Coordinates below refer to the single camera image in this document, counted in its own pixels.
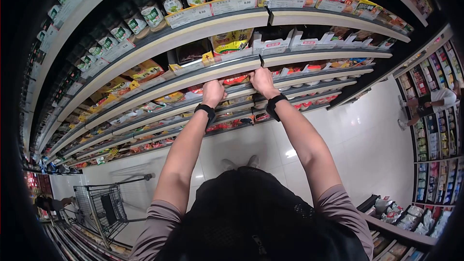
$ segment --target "black wrist strap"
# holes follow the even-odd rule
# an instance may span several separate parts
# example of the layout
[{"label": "black wrist strap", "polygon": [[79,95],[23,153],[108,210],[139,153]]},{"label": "black wrist strap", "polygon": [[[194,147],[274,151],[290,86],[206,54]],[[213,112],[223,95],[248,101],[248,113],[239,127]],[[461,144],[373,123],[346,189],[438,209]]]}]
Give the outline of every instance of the black wrist strap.
[{"label": "black wrist strap", "polygon": [[272,118],[277,120],[277,122],[280,122],[280,118],[277,115],[277,113],[275,112],[275,108],[276,108],[276,103],[279,102],[280,100],[288,100],[288,99],[287,99],[286,96],[282,95],[282,93],[281,93],[280,95],[277,95],[274,98],[269,99],[269,101],[267,102],[267,107],[266,107],[266,112]]},{"label": "black wrist strap", "polygon": [[197,112],[198,110],[204,110],[206,111],[206,113],[208,113],[208,123],[206,124],[206,127],[205,127],[205,131],[206,131],[206,129],[208,129],[208,127],[211,126],[211,124],[216,120],[216,113],[214,113],[213,108],[205,104],[198,104],[198,106],[195,108],[195,112]]}]

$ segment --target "white t-shirt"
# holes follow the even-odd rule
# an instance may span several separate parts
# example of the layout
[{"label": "white t-shirt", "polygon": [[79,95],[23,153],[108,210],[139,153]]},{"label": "white t-shirt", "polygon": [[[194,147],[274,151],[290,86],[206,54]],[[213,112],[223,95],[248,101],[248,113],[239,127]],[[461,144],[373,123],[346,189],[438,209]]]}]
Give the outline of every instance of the white t-shirt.
[{"label": "white t-shirt", "polygon": [[430,93],[430,99],[432,102],[444,100],[443,106],[432,106],[433,112],[437,113],[443,111],[444,109],[448,109],[449,107],[453,106],[456,103],[456,94],[449,90],[448,88],[432,91]]}]

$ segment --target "hand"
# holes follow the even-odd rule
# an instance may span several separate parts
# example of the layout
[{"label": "hand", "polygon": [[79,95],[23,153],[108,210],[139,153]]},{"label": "hand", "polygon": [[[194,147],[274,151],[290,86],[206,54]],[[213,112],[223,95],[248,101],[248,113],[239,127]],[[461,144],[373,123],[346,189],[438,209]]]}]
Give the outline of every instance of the hand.
[{"label": "hand", "polygon": [[224,100],[227,93],[224,92],[223,83],[224,80],[212,80],[206,82],[203,85],[203,101],[201,103],[214,109],[219,102]]},{"label": "hand", "polygon": [[267,68],[259,67],[254,72],[249,73],[250,82],[267,100],[280,95],[280,91],[274,88],[272,74]]}]

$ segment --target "black shorts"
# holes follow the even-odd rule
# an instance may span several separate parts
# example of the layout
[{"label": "black shorts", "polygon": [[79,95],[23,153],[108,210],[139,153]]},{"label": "black shorts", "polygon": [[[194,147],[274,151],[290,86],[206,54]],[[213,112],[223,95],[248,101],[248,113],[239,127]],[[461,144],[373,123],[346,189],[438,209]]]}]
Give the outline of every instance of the black shorts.
[{"label": "black shorts", "polygon": [[435,113],[433,111],[432,106],[425,107],[426,102],[431,102],[432,101],[431,98],[430,98],[430,95],[425,95],[425,96],[419,97],[417,99],[417,101],[419,102],[419,106],[417,107],[417,114],[420,117],[426,117],[428,115],[432,115],[433,113]]}]

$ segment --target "white floor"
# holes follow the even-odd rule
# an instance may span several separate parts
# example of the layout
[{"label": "white floor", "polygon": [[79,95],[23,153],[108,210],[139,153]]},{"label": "white floor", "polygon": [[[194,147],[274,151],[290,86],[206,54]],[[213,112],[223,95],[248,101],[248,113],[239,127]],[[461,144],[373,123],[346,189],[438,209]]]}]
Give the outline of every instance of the white floor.
[{"label": "white floor", "polygon": [[[348,194],[355,206],[371,194],[391,196],[407,207],[413,197],[413,146],[409,130],[402,131],[398,117],[398,86],[392,78],[378,83],[353,104],[332,111],[320,109],[305,113],[326,141]],[[84,169],[80,176],[51,176],[55,198],[74,195],[73,185],[113,183],[134,173],[154,172],[150,182],[127,184],[121,188],[128,218],[144,218],[168,148],[145,155]],[[207,179],[217,177],[222,159],[245,164],[259,156],[261,169],[273,174],[283,185],[312,205],[305,173],[281,123],[270,121],[254,127],[207,137],[192,176],[189,206],[196,189]],[[133,244],[143,222],[130,223],[117,240]]]}]

